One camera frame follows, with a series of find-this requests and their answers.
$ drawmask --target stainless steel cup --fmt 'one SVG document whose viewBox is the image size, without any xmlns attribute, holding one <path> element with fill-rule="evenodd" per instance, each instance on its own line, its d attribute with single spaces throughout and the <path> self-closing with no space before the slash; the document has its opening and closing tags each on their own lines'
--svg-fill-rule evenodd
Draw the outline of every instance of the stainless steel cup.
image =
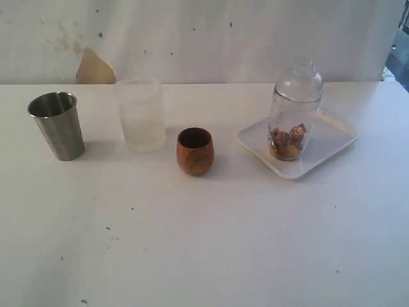
<svg viewBox="0 0 409 307">
<path fill-rule="evenodd" d="M 27 110 L 58 160 L 71 161 L 84 152 L 74 95 L 63 91 L 44 94 L 30 102 Z"/>
</svg>

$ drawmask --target white wall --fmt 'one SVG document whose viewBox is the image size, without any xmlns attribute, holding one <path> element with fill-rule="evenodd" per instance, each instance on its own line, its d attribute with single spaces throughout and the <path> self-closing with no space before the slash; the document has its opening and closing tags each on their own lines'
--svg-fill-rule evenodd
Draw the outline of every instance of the white wall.
<svg viewBox="0 0 409 307">
<path fill-rule="evenodd" d="M 85 47 L 165 83 L 272 82 L 295 56 L 326 81 L 375 81 L 403 2 L 2 0 L 0 83 L 74 83 Z"/>
</svg>

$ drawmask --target wooden cup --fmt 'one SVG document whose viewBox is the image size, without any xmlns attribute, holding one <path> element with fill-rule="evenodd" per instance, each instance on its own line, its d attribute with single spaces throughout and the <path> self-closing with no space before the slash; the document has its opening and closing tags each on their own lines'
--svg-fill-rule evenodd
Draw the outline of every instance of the wooden cup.
<svg viewBox="0 0 409 307">
<path fill-rule="evenodd" d="M 200 176 L 213 164 L 212 135 L 202 128 L 187 128 L 179 133 L 176 146 L 179 167 L 188 175 Z"/>
</svg>

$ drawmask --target table surface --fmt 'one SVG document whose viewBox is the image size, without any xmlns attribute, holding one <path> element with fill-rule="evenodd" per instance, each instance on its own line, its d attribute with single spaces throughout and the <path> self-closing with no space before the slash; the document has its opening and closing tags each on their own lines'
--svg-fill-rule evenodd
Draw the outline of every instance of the table surface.
<svg viewBox="0 0 409 307">
<path fill-rule="evenodd" d="M 360 139 L 296 181 L 236 142 L 271 84 L 164 86 L 168 142 L 123 142 L 112 86 L 0 86 L 1 306 L 409 306 L 409 96 L 328 83 L 323 107 Z M 70 91 L 86 152 L 55 160 L 27 104 Z M 202 126 L 215 163 L 182 173 Z"/>
</svg>

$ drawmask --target white square plate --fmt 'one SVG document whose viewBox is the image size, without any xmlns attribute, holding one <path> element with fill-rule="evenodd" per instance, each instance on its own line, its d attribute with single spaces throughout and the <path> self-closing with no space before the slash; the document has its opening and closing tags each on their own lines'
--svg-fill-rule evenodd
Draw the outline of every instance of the white square plate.
<svg viewBox="0 0 409 307">
<path fill-rule="evenodd" d="M 267 136 L 268 118 L 237 134 L 242 146 L 285 179 L 300 178 L 358 139 L 358 134 L 351 127 L 323 111 L 318 111 L 308 144 L 298 160 L 280 161 L 274 158 Z"/>
</svg>

